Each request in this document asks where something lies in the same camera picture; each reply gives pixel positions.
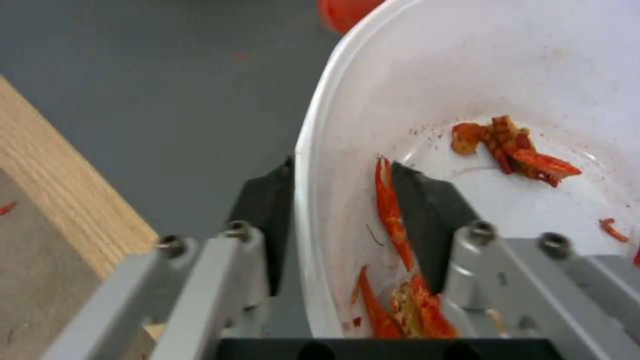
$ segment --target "screw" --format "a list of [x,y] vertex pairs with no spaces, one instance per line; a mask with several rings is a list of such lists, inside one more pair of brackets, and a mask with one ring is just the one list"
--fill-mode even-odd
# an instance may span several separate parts
[[186,244],[181,236],[169,235],[158,239],[156,248],[169,259],[173,259],[185,252]]
[[227,224],[227,230],[224,233],[230,238],[247,241],[249,240],[250,228],[251,225],[246,221],[232,221]]
[[496,238],[495,227],[486,221],[474,220],[469,224],[469,237],[480,245],[486,245]]
[[540,249],[553,259],[566,259],[572,253],[569,239],[557,233],[543,233],[538,241]]

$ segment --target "gray floor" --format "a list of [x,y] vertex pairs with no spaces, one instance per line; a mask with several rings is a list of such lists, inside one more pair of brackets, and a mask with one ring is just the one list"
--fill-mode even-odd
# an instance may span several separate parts
[[[0,0],[0,74],[159,233],[214,234],[293,153],[337,41],[315,0]],[[274,337],[310,335],[291,240]]]

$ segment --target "white bucket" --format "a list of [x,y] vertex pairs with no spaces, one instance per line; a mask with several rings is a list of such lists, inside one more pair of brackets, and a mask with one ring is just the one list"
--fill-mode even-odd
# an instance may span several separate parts
[[[563,233],[581,254],[624,254],[598,227],[637,241],[640,2],[388,0],[335,48],[296,147],[296,227],[314,336],[365,336],[349,300],[371,264],[403,276],[375,210],[382,154],[453,182],[501,235]],[[558,188],[505,176],[483,149],[449,147],[452,124],[509,114],[538,150],[583,174]],[[377,245],[367,230],[385,243]]]

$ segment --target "gray metal frame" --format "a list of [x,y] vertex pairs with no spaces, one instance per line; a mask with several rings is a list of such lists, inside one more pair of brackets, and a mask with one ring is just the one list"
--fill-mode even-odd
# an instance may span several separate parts
[[169,236],[118,266],[44,360],[118,359],[138,329],[167,326],[152,359],[213,355],[220,336],[255,336],[268,315],[262,233],[244,222],[207,240]]
[[[570,242],[556,234],[487,243],[471,234],[456,233],[444,296],[445,314],[463,336],[504,330],[548,338],[566,359],[640,358],[630,336],[637,330],[640,272],[629,260],[573,256]],[[487,309],[499,312],[504,329]]]

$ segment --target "wooden board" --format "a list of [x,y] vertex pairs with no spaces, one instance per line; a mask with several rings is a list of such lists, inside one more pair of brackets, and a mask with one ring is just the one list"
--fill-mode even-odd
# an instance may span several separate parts
[[154,246],[155,231],[2,76],[0,168],[100,279]]

